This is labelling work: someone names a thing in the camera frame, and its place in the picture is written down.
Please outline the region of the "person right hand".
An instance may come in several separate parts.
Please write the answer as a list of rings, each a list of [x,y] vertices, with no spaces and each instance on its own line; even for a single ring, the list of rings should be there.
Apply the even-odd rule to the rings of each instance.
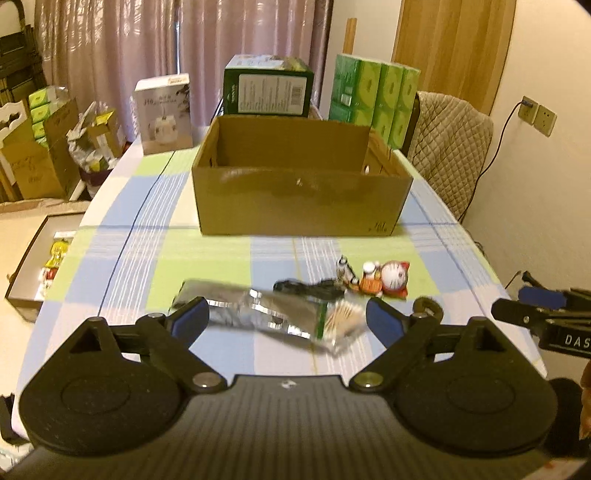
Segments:
[[[582,388],[580,414],[579,439],[584,440],[590,437],[591,432],[591,361],[589,361],[581,376],[580,385]]]

